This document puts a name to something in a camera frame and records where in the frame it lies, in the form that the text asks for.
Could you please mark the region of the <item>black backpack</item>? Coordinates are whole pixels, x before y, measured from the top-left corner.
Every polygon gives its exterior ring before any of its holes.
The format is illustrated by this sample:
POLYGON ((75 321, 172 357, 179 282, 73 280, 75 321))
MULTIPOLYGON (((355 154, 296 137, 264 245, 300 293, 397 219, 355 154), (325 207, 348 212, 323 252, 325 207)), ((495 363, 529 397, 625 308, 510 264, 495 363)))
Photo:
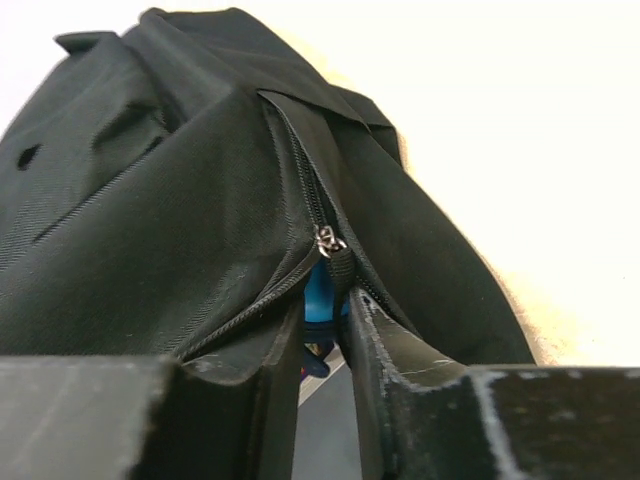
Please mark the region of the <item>black backpack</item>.
POLYGON ((257 19, 152 9, 57 43, 1 141, 3 354, 195 358, 298 293, 328 227, 354 283, 443 354, 532 361, 394 126, 257 19))

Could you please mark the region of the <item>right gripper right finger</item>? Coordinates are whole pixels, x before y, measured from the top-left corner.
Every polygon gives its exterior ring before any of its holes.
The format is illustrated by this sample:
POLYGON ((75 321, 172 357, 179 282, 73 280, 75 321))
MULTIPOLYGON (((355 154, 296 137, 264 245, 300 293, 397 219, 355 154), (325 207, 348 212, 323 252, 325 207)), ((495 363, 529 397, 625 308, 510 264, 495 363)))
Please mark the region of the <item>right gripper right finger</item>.
POLYGON ((635 479, 635 368, 465 366, 349 298, 366 479, 635 479))

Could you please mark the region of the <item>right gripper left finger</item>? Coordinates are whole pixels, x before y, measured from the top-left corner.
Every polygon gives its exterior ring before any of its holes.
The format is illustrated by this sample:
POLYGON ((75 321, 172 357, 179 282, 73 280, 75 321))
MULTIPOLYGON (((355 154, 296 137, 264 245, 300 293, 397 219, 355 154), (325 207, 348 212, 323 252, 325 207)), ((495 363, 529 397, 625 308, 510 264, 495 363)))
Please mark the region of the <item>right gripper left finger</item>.
POLYGON ((5 479, 287 479, 304 305, 186 364, 167 357, 5 357, 5 479))

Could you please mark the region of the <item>blue zip pencil case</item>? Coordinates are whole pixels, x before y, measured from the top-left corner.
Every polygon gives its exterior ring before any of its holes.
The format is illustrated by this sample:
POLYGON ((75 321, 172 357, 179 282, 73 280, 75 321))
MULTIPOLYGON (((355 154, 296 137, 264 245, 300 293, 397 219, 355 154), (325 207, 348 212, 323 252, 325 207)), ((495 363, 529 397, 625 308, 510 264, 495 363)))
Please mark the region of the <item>blue zip pencil case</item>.
POLYGON ((331 370, 328 357, 337 349, 333 320, 335 291, 326 259, 321 259, 311 270, 304 295, 304 350, 300 380, 309 377, 324 379, 331 370))

